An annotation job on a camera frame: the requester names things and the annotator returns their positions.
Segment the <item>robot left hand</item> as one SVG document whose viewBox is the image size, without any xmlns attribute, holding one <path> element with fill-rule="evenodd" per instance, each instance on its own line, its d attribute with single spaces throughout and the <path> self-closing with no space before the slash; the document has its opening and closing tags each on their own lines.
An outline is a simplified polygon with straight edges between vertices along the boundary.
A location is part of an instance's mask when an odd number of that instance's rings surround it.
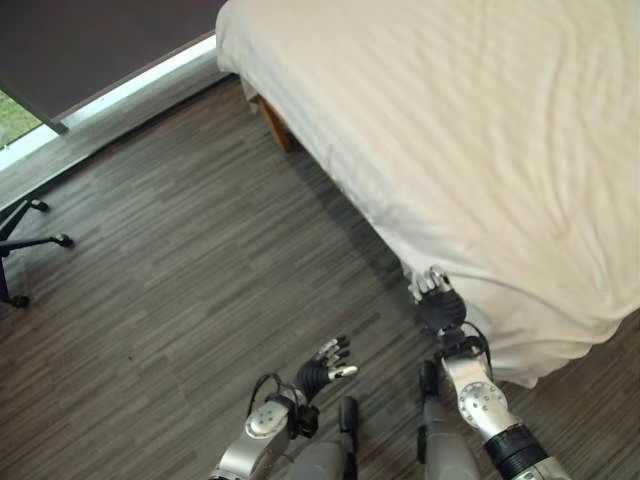
<svg viewBox="0 0 640 480">
<path fill-rule="evenodd" d="M 323 343 L 319 349 L 297 371 L 293 385 L 303 395 L 307 403 L 330 383 L 355 376 L 359 372 L 356 365 L 347 364 L 350 355 L 350 340 L 347 336 L 334 337 Z"/>
</svg>

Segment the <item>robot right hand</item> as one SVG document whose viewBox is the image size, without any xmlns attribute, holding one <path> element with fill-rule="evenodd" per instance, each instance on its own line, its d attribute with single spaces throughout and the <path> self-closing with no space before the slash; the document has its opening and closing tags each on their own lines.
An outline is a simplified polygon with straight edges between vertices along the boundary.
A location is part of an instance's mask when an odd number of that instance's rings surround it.
<svg viewBox="0 0 640 480">
<path fill-rule="evenodd" d="M 464 300 L 454 289 L 448 273 L 438 265 L 422 274 L 413 274 L 409 292 L 418 317 L 433 332 L 458 329 L 466 320 Z"/>
</svg>

